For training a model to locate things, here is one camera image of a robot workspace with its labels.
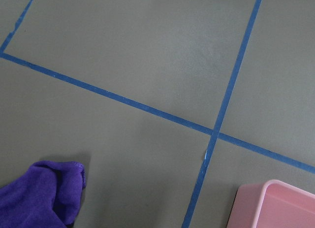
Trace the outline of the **purple cloth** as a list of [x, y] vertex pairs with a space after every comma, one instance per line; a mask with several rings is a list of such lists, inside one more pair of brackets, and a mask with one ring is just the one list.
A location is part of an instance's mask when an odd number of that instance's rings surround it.
[[0, 189], [2, 228], [70, 228], [86, 187], [79, 162], [39, 161]]

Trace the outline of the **pink plastic bin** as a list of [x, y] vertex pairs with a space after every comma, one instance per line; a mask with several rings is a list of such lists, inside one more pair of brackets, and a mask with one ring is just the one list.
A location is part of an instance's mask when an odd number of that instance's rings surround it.
[[239, 187], [228, 228], [313, 228], [315, 195], [279, 180]]

